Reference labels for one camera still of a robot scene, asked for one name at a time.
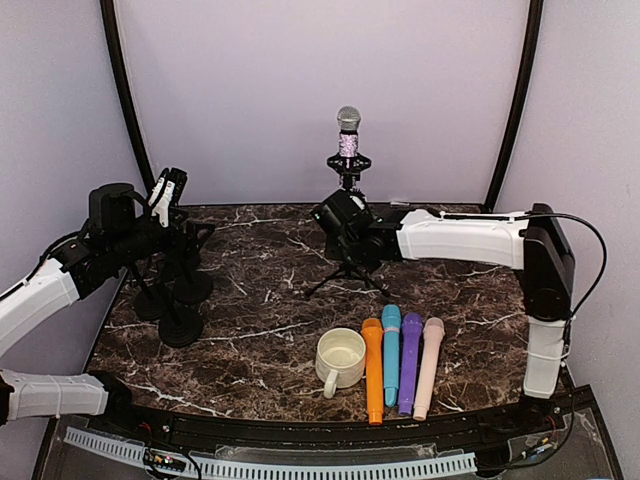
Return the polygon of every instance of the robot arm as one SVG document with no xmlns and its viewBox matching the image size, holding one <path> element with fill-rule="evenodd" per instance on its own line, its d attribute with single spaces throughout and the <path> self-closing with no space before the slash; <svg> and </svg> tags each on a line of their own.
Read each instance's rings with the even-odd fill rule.
<svg viewBox="0 0 640 480">
<path fill-rule="evenodd" d="M 185 183 L 186 173 L 172 169 L 162 173 L 148 201 L 129 184 L 92 191 L 89 221 L 77 238 L 53 249 L 34 274 L 2 295 L 0 357 L 51 315 L 117 277 L 122 268 L 178 245 L 189 248 L 197 243 L 197 232 L 190 235 L 189 224 L 185 233 L 171 221 L 169 208 L 177 203 Z M 146 213 L 138 218 L 134 199 L 145 203 Z M 29 416 L 100 415 L 114 390 L 112 383 L 100 375 L 0 370 L 0 425 Z"/>
<path fill-rule="evenodd" d="M 381 261 L 443 258 L 504 265 L 524 293 L 529 345 L 524 393 L 549 398 L 555 391 L 571 319 L 574 257 L 553 213 L 501 215 L 393 210 L 376 217 L 358 192 L 338 190 L 312 212 L 327 234 L 328 258 L 374 271 Z"/>
</svg>

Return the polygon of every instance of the glittery microphone band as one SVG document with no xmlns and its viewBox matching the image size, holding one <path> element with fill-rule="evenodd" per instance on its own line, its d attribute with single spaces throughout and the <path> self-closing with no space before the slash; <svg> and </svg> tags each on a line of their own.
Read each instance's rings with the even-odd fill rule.
<svg viewBox="0 0 640 480">
<path fill-rule="evenodd" d="M 340 156 L 343 158 L 353 158 L 358 155 L 358 135 L 340 134 L 338 141 Z"/>
</svg>

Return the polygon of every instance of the pink microphone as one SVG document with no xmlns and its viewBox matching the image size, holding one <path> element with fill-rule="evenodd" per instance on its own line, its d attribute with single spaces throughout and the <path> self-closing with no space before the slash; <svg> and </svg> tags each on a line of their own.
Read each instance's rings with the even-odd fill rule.
<svg viewBox="0 0 640 480">
<path fill-rule="evenodd" d="M 413 403 L 413 419 L 423 422 L 427 419 L 427 412 L 431 406 L 433 384 L 436 379 L 440 343 L 444 338 L 444 324 L 439 318 L 430 318 L 423 331 L 424 347 L 422 350 L 422 364 L 416 390 L 416 400 Z"/>
</svg>

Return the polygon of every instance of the marble tabletop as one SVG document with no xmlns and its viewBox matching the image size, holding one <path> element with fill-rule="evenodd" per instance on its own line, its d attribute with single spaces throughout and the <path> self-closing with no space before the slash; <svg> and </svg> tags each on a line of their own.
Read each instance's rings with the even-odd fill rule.
<svg viewBox="0 0 640 480">
<path fill-rule="evenodd" d="M 136 291 L 124 286 L 88 370 L 114 373 L 133 391 L 134 402 L 148 407 L 249 420 L 366 421 L 365 380 L 325 399 L 315 348 L 331 328 L 359 331 L 365 319 L 379 318 L 387 301 L 347 280 L 304 297 L 338 266 L 323 256 L 324 235 L 311 208 L 190 207 L 192 218 L 218 227 L 201 252 L 200 268 L 215 283 L 211 297 L 195 307 L 205 317 L 201 339 L 179 350 L 162 345 L 156 323 L 139 321 L 131 308 Z M 421 260 L 385 264 L 374 277 L 403 313 L 444 321 L 431 415 L 517 401 L 527 320 L 513 272 Z M 387 408 L 385 418 L 396 416 L 397 408 Z"/>
</svg>

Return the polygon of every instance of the silver mesh microphone grille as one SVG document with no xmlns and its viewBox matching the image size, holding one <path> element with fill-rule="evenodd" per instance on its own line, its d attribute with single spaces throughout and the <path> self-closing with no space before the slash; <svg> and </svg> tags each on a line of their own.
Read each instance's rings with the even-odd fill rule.
<svg viewBox="0 0 640 480">
<path fill-rule="evenodd" d="M 344 132 L 357 132 L 360 120 L 362 117 L 355 107 L 342 107 L 338 112 L 338 125 Z"/>
</svg>

